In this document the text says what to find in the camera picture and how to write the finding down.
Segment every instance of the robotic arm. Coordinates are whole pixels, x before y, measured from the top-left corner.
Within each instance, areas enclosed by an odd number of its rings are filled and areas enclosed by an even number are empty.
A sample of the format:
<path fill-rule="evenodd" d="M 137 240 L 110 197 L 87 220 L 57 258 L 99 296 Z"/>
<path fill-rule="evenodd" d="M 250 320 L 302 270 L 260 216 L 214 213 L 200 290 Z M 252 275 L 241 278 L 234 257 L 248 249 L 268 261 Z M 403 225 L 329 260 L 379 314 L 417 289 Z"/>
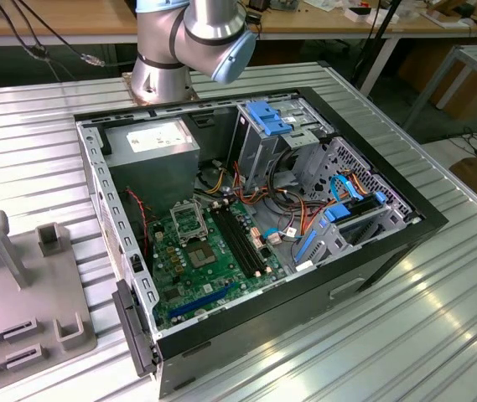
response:
<path fill-rule="evenodd" d="M 191 98 L 189 67 L 229 84 L 246 68 L 256 36 L 238 0 L 137 0 L 132 92 L 143 102 Z"/>

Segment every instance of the table leg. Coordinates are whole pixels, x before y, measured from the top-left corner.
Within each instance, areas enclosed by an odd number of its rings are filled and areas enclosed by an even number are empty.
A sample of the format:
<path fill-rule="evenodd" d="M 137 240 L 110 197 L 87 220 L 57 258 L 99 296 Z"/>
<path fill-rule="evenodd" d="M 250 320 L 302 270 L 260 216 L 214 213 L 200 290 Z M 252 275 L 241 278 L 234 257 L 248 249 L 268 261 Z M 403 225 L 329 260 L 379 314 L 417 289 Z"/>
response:
<path fill-rule="evenodd" d="M 459 87 L 464 83 L 467 77 L 469 77 L 470 72 L 471 68 L 465 66 L 462 72 L 458 74 L 452 85 L 445 91 L 438 104 L 436 105 L 439 110 L 443 109 L 448 104 L 448 101 L 450 101 L 450 99 L 453 97 Z"/>
<path fill-rule="evenodd" d="M 402 124 L 402 128 L 407 131 L 408 127 L 417 119 L 418 114 L 420 113 L 421 109 L 432 93 L 438 88 L 439 83 L 445 77 L 445 75 L 450 71 L 451 67 L 456 60 L 456 52 L 458 52 L 458 47 L 454 46 L 447 54 L 447 57 L 443 61 L 443 63 L 439 66 L 435 73 L 433 73 L 432 79 L 426 84 L 423 92 L 417 98 L 415 103 L 412 106 L 412 109 L 409 111 L 407 115 L 406 121 Z"/>
<path fill-rule="evenodd" d="M 363 85 L 360 88 L 360 92 L 364 96 L 368 96 L 371 93 L 374 84 L 378 80 L 378 77 L 383 71 L 383 68 L 386 66 L 386 63 L 391 57 L 392 51 L 397 46 L 399 39 L 399 37 L 393 36 L 392 38 L 387 39 L 381 47 L 381 51 L 378 54 L 378 57 L 376 57 L 376 60 L 374 61 L 374 64 L 369 71 L 369 74 L 365 78 L 365 82 L 363 82 Z"/>

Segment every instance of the green circuit board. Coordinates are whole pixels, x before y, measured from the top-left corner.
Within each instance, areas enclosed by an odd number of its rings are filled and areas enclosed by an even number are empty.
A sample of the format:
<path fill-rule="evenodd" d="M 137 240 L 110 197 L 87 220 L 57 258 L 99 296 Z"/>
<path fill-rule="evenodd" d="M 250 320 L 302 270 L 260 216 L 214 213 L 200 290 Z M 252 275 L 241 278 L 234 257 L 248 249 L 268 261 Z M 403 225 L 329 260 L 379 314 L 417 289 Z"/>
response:
<path fill-rule="evenodd" d="M 253 239 L 249 234 L 249 229 L 253 227 L 253 223 L 244 206 L 234 203 L 231 205 L 231 213 L 238 219 L 243 219 L 243 233 L 252 243 Z M 206 258 L 210 251 L 206 249 L 207 246 L 204 245 L 204 250 L 197 250 L 197 255 L 194 255 L 195 251 L 192 251 L 192 248 L 199 247 L 200 243 L 197 240 L 188 243 L 185 247 L 181 246 L 170 215 L 149 225 L 149 231 L 154 239 L 153 280 L 160 296 L 160 301 L 153 312 L 160 329 L 170 328 L 195 315 L 223 306 L 286 276 L 277 257 L 273 254 L 271 246 L 265 245 L 263 247 L 266 249 L 264 255 L 260 251 L 258 251 L 258 255 L 266 266 L 271 268 L 271 272 L 263 272 L 259 277 L 246 277 L 207 209 L 203 210 L 203 218 L 208 229 L 205 243 L 210 247 L 215 259 L 203 266 L 199 266 L 197 257 L 200 255 L 200 259 L 205 258 L 205 262 L 208 261 Z M 198 225 L 199 223 L 196 221 L 188 224 L 190 228 Z M 156 232 L 162 229 L 163 238 L 158 241 Z M 175 309 L 196 302 L 204 296 L 214 295 L 218 291 L 224 291 L 225 296 L 197 306 L 191 312 L 171 317 L 170 313 Z"/>

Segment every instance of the wooden desk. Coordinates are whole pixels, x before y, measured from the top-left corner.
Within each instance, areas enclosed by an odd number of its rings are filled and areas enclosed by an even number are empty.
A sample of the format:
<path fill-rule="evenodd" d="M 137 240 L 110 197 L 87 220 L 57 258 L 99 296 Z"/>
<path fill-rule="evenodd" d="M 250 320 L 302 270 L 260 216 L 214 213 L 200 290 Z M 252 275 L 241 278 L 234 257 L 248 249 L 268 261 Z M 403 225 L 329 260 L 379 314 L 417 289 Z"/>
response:
<path fill-rule="evenodd" d="M 71 44 L 124 44 L 137 42 L 136 19 L 124 0 L 26 0 L 41 18 Z M 23 20 L 10 2 L 2 1 L 20 35 L 31 43 Z M 44 44 L 60 44 L 34 18 L 29 19 Z M 267 10 L 262 16 L 262 40 L 271 39 L 364 39 L 371 26 L 354 23 L 342 10 L 329 13 L 302 2 L 295 13 Z M 368 95 L 392 51 L 402 38 L 464 38 L 477 36 L 476 28 L 441 28 L 425 17 L 393 24 L 361 92 Z M 0 46 L 18 45 L 0 13 Z"/>
<path fill-rule="evenodd" d="M 301 2 L 298 11 L 267 10 L 262 15 L 264 39 L 344 39 L 368 36 L 371 26 L 368 23 L 354 23 L 344 16 L 340 8 L 329 13 Z M 429 19 L 419 16 L 415 20 L 391 24 L 385 37 L 403 34 L 404 37 L 467 37 L 469 28 L 441 28 Z M 476 28 L 471 36 L 476 36 Z"/>

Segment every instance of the metal slatted table surface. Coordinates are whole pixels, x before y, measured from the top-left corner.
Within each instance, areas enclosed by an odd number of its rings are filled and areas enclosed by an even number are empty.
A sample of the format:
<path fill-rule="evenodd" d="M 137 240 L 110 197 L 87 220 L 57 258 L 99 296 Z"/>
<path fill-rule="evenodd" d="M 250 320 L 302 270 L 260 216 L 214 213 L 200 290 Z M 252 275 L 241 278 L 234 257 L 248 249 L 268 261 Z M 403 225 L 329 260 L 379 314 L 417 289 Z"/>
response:
<path fill-rule="evenodd" d="M 450 93 L 445 94 L 445 96 L 449 99 L 460 87 L 463 80 L 467 78 L 471 70 L 477 72 L 477 46 L 454 46 L 450 50 L 450 52 L 447 54 L 447 57 L 445 57 L 443 63 L 436 70 L 436 72 L 424 88 L 423 92 L 421 92 L 421 94 L 415 101 L 415 104 L 413 104 L 406 121 L 404 121 L 404 124 L 402 125 L 405 130 L 407 130 L 411 126 L 411 124 L 418 118 L 418 115 L 423 109 L 424 105 L 426 104 L 428 99 L 430 99 L 430 96 L 432 96 L 433 92 L 438 88 L 443 78 L 452 69 L 456 61 L 461 61 L 462 63 L 464 63 L 465 68 L 464 72 L 460 74 L 458 78 L 456 78 L 455 82 L 448 89 L 448 92 Z M 438 108 L 441 109 L 443 108 L 443 106 L 444 104 L 440 101 L 438 103 Z"/>
<path fill-rule="evenodd" d="M 448 218 L 384 280 L 167 400 L 477 399 L 477 197 L 318 64 L 248 69 L 201 97 L 312 86 Z M 0 400 L 155 400 L 139 379 L 86 188 L 71 115 L 132 106 L 121 79 L 0 89 L 0 209 L 12 233 L 66 225 L 98 337 L 87 355 L 0 389 Z"/>

